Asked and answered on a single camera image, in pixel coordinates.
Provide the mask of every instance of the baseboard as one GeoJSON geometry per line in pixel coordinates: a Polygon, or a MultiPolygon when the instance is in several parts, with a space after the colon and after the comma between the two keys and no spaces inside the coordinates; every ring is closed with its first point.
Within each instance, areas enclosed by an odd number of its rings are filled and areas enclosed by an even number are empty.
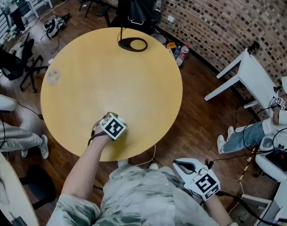
{"type": "MultiPolygon", "coordinates": [[[[175,41],[181,45],[183,45],[184,43],[181,42],[178,38],[174,37],[173,35],[171,35],[170,33],[168,33],[167,31],[163,30],[162,28],[159,28],[158,26],[156,27],[156,29],[162,34],[164,35],[166,38],[168,38],[169,40],[175,41]]],[[[211,65],[211,63],[209,63],[205,58],[203,58],[202,56],[200,56],[196,51],[194,51],[193,49],[189,48],[189,52],[196,57],[198,60],[200,60],[203,64],[205,64],[215,75],[217,75],[220,71],[218,71],[214,66],[211,65]]],[[[226,78],[221,77],[220,80],[222,80],[224,83],[227,81],[226,78]]],[[[247,104],[247,101],[245,100],[245,98],[242,97],[242,95],[238,92],[238,90],[234,87],[231,86],[230,87],[232,92],[239,98],[239,100],[241,101],[242,105],[247,104]]],[[[257,120],[257,121],[261,121],[261,119],[257,116],[257,114],[255,113],[255,111],[251,108],[247,108],[247,110],[253,115],[253,117],[257,120]]]]}

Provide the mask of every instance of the plastic bottle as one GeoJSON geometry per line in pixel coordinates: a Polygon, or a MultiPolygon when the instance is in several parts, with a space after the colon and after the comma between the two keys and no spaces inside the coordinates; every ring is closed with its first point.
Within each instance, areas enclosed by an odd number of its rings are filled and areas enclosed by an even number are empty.
{"type": "Polygon", "coordinates": [[[183,63],[185,57],[186,57],[186,54],[189,52],[189,45],[186,44],[184,45],[182,48],[181,48],[181,52],[179,53],[177,59],[176,59],[176,63],[177,63],[177,66],[181,66],[181,64],[183,63]]]}
{"type": "Polygon", "coordinates": [[[175,49],[175,52],[173,53],[173,56],[176,58],[176,57],[179,55],[180,51],[181,51],[181,46],[178,46],[178,47],[175,49]]]}

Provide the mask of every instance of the white cable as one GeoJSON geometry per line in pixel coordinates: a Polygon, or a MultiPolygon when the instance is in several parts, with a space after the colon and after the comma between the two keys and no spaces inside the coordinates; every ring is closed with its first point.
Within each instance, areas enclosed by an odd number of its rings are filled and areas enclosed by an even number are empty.
{"type": "Polygon", "coordinates": [[[146,162],[144,162],[144,163],[140,163],[140,164],[134,165],[134,166],[140,166],[140,165],[143,165],[143,164],[146,164],[146,163],[152,161],[152,160],[154,159],[154,157],[155,157],[155,154],[156,154],[156,144],[154,144],[154,147],[155,147],[155,149],[154,149],[154,155],[153,155],[153,157],[152,157],[151,160],[146,161],[146,162]]]}
{"type": "MultiPolygon", "coordinates": [[[[244,194],[244,190],[243,190],[243,186],[242,186],[242,183],[240,182],[240,184],[241,184],[241,188],[242,188],[242,192],[243,192],[243,194],[244,194]]],[[[230,214],[231,213],[231,211],[237,206],[239,204],[239,202],[229,211],[229,213],[228,214],[230,214]]]]}
{"type": "MultiPolygon", "coordinates": [[[[43,17],[41,17],[38,21],[36,21],[35,24],[32,25],[31,29],[33,29],[33,27],[34,27],[39,21],[41,21],[41,19],[44,18],[47,14],[49,14],[51,11],[53,11],[53,10],[56,9],[56,8],[58,8],[59,6],[61,6],[62,4],[64,4],[64,3],[67,2],[67,1],[68,1],[68,0],[65,0],[65,1],[63,1],[61,4],[58,4],[55,8],[51,9],[48,13],[46,13],[43,17]]],[[[26,35],[26,34],[24,34],[24,35],[18,40],[18,42],[16,42],[15,45],[17,45],[17,44],[19,43],[19,41],[20,41],[25,35],[26,35]]]]}

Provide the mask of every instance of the floor plank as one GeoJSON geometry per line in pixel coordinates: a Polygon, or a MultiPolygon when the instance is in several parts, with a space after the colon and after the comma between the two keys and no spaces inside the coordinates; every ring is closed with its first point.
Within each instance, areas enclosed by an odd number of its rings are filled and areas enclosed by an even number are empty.
{"type": "MultiPolygon", "coordinates": [[[[59,50],[75,38],[107,26],[103,18],[94,15],[100,9],[99,5],[92,6],[87,18],[84,17],[85,9],[81,12],[78,9],[79,3],[76,0],[69,0],[50,13],[50,15],[62,16],[69,12],[72,15],[67,27],[59,34],[59,50]]],[[[114,16],[115,12],[110,11],[110,17],[113,18],[114,16]]],[[[38,42],[35,45],[35,54],[39,52],[44,58],[43,64],[46,65],[48,60],[54,58],[57,54],[52,55],[50,51],[57,47],[58,37],[50,40],[45,36],[39,41],[41,35],[42,22],[40,21],[31,30],[31,37],[38,42]]],[[[217,153],[216,139],[218,135],[223,133],[224,136],[227,136],[228,126],[235,126],[235,111],[240,105],[239,99],[230,89],[227,89],[209,102],[206,102],[204,100],[205,95],[220,86],[222,81],[217,80],[213,72],[192,55],[189,55],[184,62],[180,72],[183,81],[183,99],[180,112],[171,129],[156,144],[154,161],[162,166],[172,166],[174,159],[182,157],[196,158],[204,162],[209,158],[228,158],[248,153],[248,150],[228,155],[218,155],[217,153]]],[[[39,90],[37,94],[33,93],[31,86],[28,86],[24,92],[19,90],[22,78],[8,81],[4,76],[0,77],[0,93],[15,98],[22,105],[40,112],[40,90],[44,73],[40,72],[36,76],[35,84],[39,90]]],[[[37,164],[43,167],[52,177],[56,186],[57,196],[59,196],[65,178],[78,157],[59,145],[49,133],[44,121],[27,109],[18,107],[9,115],[4,115],[3,119],[12,125],[48,136],[49,158],[47,160],[41,158],[37,149],[32,149],[29,152],[29,156],[25,159],[21,158],[20,152],[10,153],[10,162],[19,177],[25,176],[29,165],[37,164]]],[[[251,119],[252,115],[249,111],[243,108],[238,110],[239,126],[246,125],[251,119]]],[[[153,156],[153,153],[154,148],[152,147],[141,155],[131,158],[130,163],[138,164],[148,161],[153,156]]],[[[238,179],[246,166],[246,160],[247,157],[241,157],[228,161],[218,161],[214,164],[213,170],[221,182],[223,191],[240,195],[241,189],[238,179]]],[[[115,168],[117,168],[116,162],[101,162],[96,176],[96,185],[103,186],[108,180],[109,173],[115,168]]],[[[251,165],[242,180],[244,192],[264,199],[271,198],[276,183],[266,177],[253,177],[254,170],[254,165],[251,165]]],[[[94,189],[90,200],[100,205],[101,199],[102,192],[94,189]]],[[[222,198],[222,202],[227,209],[231,209],[234,205],[230,198],[222,198]]],[[[36,211],[41,225],[46,225],[55,204],[56,202],[44,205],[36,211]]]]}

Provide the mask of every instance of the wrist strap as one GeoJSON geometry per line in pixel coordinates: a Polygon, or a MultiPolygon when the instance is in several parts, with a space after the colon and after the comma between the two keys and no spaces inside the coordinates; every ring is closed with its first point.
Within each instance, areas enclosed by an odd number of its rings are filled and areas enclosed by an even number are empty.
{"type": "Polygon", "coordinates": [[[107,135],[107,133],[104,132],[104,131],[102,131],[102,132],[100,132],[100,133],[97,133],[96,135],[91,136],[91,138],[90,138],[89,141],[88,141],[88,146],[89,146],[90,142],[91,142],[95,137],[104,136],[104,135],[107,135]]]}

